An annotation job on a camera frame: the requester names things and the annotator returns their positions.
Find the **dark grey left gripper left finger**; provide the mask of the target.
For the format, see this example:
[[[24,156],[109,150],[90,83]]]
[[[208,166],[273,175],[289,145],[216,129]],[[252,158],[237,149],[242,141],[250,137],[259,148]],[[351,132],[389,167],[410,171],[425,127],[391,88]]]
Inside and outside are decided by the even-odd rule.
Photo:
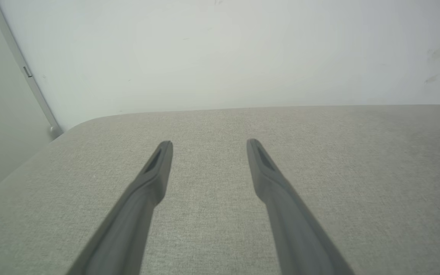
[[[154,212],[166,194],[173,143],[159,143],[85,245],[69,275],[138,275]]]

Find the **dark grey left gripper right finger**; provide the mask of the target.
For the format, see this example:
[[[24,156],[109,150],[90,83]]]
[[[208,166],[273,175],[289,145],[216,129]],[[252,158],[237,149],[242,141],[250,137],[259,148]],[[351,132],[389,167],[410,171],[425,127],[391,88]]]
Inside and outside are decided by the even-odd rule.
[[[257,139],[246,144],[256,195],[265,204],[283,275],[354,272]]]

